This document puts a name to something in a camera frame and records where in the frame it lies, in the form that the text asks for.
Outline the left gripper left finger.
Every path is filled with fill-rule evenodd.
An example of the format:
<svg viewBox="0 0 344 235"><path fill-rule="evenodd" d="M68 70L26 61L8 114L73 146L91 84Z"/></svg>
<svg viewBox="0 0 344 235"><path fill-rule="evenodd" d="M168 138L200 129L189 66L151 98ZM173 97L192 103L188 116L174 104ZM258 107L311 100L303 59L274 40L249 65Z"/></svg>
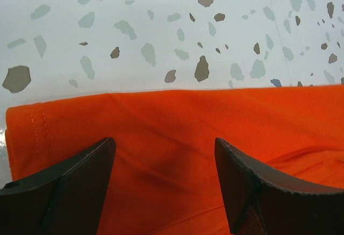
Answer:
<svg viewBox="0 0 344 235"><path fill-rule="evenodd" d="M1 189L1 234L96 234L116 143L104 138Z"/></svg>

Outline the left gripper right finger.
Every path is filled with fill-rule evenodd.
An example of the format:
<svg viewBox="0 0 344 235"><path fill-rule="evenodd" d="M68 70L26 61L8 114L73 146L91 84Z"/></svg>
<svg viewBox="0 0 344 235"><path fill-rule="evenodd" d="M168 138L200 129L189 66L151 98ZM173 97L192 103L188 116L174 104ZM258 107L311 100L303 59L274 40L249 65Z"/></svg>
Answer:
<svg viewBox="0 0 344 235"><path fill-rule="evenodd" d="M215 140L231 234L343 234L343 189L305 181Z"/></svg>

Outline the orange t shirt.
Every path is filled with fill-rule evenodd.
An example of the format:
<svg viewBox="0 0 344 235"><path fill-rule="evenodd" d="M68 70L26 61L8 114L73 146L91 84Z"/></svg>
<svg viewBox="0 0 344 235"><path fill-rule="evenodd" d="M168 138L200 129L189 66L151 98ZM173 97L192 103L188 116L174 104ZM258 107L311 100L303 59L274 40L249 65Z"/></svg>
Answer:
<svg viewBox="0 0 344 235"><path fill-rule="evenodd" d="M229 234L214 141L343 187L343 86L102 94L9 108L12 178L105 137L117 145L99 234Z"/></svg>

